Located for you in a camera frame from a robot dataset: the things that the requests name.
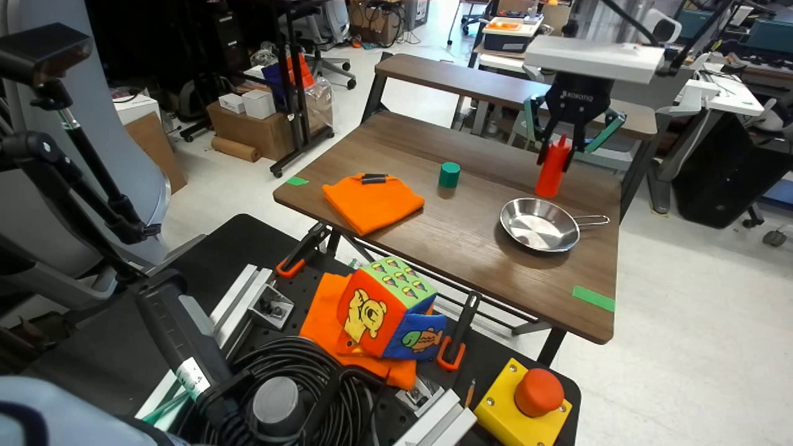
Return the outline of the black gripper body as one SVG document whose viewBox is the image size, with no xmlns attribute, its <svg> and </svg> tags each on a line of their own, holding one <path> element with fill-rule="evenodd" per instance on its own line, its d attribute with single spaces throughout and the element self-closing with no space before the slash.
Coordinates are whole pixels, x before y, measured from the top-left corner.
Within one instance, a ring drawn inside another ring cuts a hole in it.
<svg viewBox="0 0 793 446">
<path fill-rule="evenodd" d="M 584 127 L 606 111 L 610 91 L 611 80 L 557 72 L 545 93 L 549 119 L 543 128 L 543 138 L 549 138 L 555 127 L 564 120 L 573 127 L 573 138 L 581 142 Z"/>
</svg>

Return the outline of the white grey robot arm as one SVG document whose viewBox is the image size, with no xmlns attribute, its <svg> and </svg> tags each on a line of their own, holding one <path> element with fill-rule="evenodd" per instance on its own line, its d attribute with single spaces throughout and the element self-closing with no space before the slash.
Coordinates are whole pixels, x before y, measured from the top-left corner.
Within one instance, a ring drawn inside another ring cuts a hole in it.
<svg viewBox="0 0 793 446">
<path fill-rule="evenodd" d="M 533 99 L 533 106 L 545 103 L 549 111 L 545 127 L 533 114 L 541 163 L 557 154 L 573 161 L 574 154 L 596 150 L 627 120 L 622 111 L 611 108 L 611 87 L 617 81 L 650 85 L 655 77 L 676 73 L 699 40 L 733 4 L 733 0 L 723 0 L 695 34 L 683 47 L 676 47 L 672 40 L 658 40 L 615 0 L 601 2 L 637 26 L 645 34 L 645 45 L 537 34 L 526 47 L 528 63 L 553 72 L 549 88 L 541 99 Z"/>
</svg>

